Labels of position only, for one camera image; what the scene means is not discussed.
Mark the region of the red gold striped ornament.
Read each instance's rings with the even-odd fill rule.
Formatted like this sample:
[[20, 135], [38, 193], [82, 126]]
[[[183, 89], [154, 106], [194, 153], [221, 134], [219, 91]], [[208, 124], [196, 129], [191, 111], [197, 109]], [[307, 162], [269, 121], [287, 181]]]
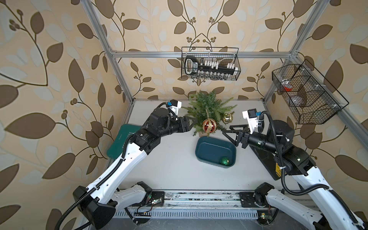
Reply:
[[217, 122], [212, 118], [207, 118], [203, 121], [202, 128], [206, 134], [211, 134], [217, 130]]

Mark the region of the gold ball ornament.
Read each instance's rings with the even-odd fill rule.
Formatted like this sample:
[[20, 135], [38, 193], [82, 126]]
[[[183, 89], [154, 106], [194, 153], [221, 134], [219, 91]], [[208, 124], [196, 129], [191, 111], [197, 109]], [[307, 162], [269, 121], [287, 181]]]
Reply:
[[233, 114], [232, 113], [225, 113], [222, 119], [223, 123], [229, 124], [233, 121]]

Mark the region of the green glitter ball ornament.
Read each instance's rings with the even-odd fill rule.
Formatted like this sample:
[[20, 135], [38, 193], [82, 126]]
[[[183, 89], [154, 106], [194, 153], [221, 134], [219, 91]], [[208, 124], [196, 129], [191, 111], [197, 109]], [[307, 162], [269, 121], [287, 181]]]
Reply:
[[220, 164], [222, 164], [222, 165], [228, 166], [228, 165], [230, 165], [230, 163], [231, 163], [231, 161], [227, 157], [223, 157], [223, 158], [220, 159]]

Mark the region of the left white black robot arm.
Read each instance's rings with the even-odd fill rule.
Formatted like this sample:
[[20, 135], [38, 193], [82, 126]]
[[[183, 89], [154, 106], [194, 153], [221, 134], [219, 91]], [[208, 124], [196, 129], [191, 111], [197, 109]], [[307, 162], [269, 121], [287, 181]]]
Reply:
[[79, 186], [73, 192], [75, 203], [57, 221], [55, 229], [61, 227], [65, 218], [78, 209], [88, 222], [81, 230], [93, 225], [103, 228], [114, 217], [117, 208], [127, 208], [148, 200], [150, 187], [139, 182], [129, 189], [118, 192], [117, 188], [132, 169], [157, 147], [161, 138], [174, 133], [189, 132], [197, 123], [193, 117], [179, 117], [179, 106], [161, 104], [149, 115], [142, 127], [127, 137], [120, 156], [87, 187]]

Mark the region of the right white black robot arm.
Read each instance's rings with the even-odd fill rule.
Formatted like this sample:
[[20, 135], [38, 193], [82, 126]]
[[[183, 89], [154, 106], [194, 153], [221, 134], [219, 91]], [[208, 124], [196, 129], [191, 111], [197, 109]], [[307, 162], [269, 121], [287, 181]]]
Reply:
[[303, 149], [292, 144], [294, 129], [286, 122], [273, 120], [267, 111], [256, 109], [242, 113], [246, 125], [234, 125], [223, 135], [235, 146], [252, 147], [271, 154], [280, 169], [285, 192], [293, 196], [309, 195], [318, 211], [291, 199], [269, 183], [255, 190], [256, 204], [270, 205], [309, 230], [366, 230], [368, 224], [358, 217], [333, 190]]

